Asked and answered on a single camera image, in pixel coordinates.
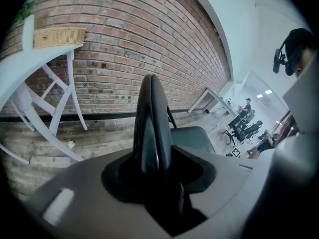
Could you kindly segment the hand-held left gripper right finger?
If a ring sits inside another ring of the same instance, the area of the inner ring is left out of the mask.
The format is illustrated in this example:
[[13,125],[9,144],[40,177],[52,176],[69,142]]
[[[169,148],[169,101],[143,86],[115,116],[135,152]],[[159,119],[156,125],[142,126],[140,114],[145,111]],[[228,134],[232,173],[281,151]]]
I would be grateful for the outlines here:
[[206,218],[226,215],[245,220],[250,213],[238,194],[253,167],[243,160],[172,146],[172,164],[177,169],[191,207]]

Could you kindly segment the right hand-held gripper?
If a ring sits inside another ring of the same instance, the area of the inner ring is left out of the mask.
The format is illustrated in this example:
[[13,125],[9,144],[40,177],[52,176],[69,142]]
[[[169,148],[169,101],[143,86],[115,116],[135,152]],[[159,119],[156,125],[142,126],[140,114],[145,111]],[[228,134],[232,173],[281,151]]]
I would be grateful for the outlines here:
[[226,156],[240,158],[241,151],[237,147],[233,147],[231,151],[228,154],[226,154]]

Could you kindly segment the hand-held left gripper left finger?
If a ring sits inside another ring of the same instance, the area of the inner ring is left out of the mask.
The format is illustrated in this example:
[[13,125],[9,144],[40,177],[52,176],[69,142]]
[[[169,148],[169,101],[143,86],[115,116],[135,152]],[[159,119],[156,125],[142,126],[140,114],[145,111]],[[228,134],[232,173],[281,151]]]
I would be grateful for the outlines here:
[[25,206],[58,239],[170,239],[143,205],[123,203],[102,184],[125,149],[76,162],[31,193]]

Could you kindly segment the wicker organiser box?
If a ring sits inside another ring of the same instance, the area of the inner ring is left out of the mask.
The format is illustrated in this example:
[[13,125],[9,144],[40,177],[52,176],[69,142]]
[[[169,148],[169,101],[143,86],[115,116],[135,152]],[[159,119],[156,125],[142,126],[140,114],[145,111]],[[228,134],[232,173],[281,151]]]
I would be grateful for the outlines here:
[[86,29],[79,27],[51,27],[34,32],[34,48],[83,44]]

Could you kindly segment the black office chair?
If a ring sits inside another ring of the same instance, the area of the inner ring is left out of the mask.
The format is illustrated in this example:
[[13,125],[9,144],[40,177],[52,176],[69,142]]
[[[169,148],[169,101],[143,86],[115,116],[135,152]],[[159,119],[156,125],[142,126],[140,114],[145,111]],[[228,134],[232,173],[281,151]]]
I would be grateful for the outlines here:
[[225,134],[229,137],[229,142],[227,145],[233,143],[234,147],[236,143],[234,139],[236,138],[240,143],[243,144],[244,139],[249,139],[253,135],[259,132],[259,129],[262,127],[263,122],[258,120],[256,123],[252,124],[248,127],[242,127],[239,124],[235,125],[233,123],[230,124],[231,133],[228,130],[223,131],[221,134]]

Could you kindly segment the light blue desk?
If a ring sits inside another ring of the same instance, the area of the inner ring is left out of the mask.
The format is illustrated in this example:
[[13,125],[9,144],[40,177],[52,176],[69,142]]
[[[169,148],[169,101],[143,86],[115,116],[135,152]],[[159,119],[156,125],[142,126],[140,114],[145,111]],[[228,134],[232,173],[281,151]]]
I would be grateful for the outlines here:
[[204,112],[212,114],[214,113],[214,108],[219,106],[224,108],[222,113],[229,113],[228,116],[230,116],[230,120],[233,120],[234,118],[239,116],[238,112],[234,108],[232,108],[232,106],[222,96],[220,96],[218,93],[216,93],[214,90],[208,87],[201,94],[201,96],[193,103],[193,105],[189,108],[187,112],[190,114],[193,110],[195,110],[201,103],[201,101],[206,98],[207,95],[211,96],[211,99],[202,109]]

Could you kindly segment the white table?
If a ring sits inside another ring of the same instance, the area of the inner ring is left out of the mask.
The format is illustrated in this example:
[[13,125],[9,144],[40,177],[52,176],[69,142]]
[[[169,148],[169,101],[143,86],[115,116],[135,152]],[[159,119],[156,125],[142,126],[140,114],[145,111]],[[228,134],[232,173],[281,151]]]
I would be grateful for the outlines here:
[[[32,49],[29,51],[18,52],[1,61],[0,111],[6,102],[9,99],[12,99],[30,123],[46,140],[74,160],[83,161],[81,156],[74,153],[56,137],[59,122],[69,98],[72,98],[74,102],[76,113],[83,128],[87,129],[81,114],[74,86],[73,59],[74,50],[76,48],[76,45],[64,45]],[[48,62],[60,55],[66,55],[67,57],[68,85],[60,80],[47,66]],[[47,89],[48,92],[55,84],[60,86],[64,91],[57,107],[51,106],[44,100],[45,94],[39,97],[25,83],[25,80],[39,68],[42,68],[50,79],[53,80],[52,84]]]

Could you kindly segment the white vase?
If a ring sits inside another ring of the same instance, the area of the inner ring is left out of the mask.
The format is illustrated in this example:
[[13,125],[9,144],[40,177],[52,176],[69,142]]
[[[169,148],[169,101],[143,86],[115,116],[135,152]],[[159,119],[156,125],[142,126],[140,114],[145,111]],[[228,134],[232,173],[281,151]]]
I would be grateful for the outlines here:
[[33,49],[34,36],[34,15],[31,14],[24,21],[22,30],[22,49],[23,51],[30,51]]

